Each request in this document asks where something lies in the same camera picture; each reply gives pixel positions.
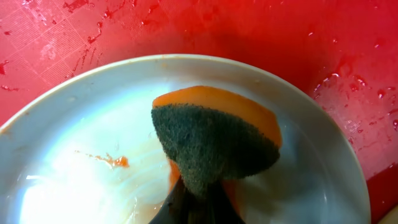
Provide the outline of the light blue plate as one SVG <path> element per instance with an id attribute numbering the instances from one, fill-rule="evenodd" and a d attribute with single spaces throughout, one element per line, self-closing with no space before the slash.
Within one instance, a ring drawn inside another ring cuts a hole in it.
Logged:
<path id="1" fill-rule="evenodd" d="M 350 143 L 306 94 L 259 68 L 202 55 L 124 60 L 56 86 L 1 127 L 2 223 L 147 223 L 169 188 L 153 100 L 205 85 L 272 110 L 281 157 L 235 183 L 247 223 L 369 223 Z"/>

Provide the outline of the green orange sponge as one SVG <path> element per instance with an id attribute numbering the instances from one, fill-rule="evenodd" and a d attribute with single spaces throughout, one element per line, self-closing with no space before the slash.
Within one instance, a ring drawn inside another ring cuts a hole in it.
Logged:
<path id="1" fill-rule="evenodd" d="M 273 166 L 282 135 L 276 115 L 259 103 L 211 86 L 192 86 L 158 96 L 152 123 L 169 160 L 170 186 L 182 179 L 204 197 L 217 180 L 239 211 L 236 182 Z"/>

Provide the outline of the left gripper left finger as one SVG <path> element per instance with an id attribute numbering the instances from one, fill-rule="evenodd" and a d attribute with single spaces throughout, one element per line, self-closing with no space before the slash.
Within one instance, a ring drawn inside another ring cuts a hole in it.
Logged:
<path id="1" fill-rule="evenodd" d="M 149 224 L 187 224 L 190 210 L 190 192 L 179 177 L 161 209 Z"/>

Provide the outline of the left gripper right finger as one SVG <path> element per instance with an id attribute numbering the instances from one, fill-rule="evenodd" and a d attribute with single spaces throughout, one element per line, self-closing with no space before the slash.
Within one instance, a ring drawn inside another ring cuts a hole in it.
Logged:
<path id="1" fill-rule="evenodd" d="M 246 224 L 234 210 L 220 182 L 210 186 L 206 205 L 209 224 Z"/>

